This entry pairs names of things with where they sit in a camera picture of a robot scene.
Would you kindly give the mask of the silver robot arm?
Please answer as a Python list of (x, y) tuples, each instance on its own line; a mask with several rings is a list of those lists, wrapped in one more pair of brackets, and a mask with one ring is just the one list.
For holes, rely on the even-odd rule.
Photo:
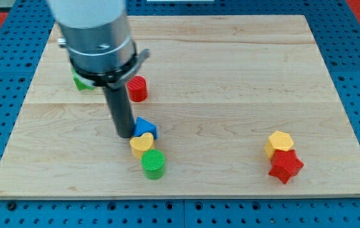
[(137, 52), (125, 0), (47, 0), (78, 89), (124, 86), (149, 57)]

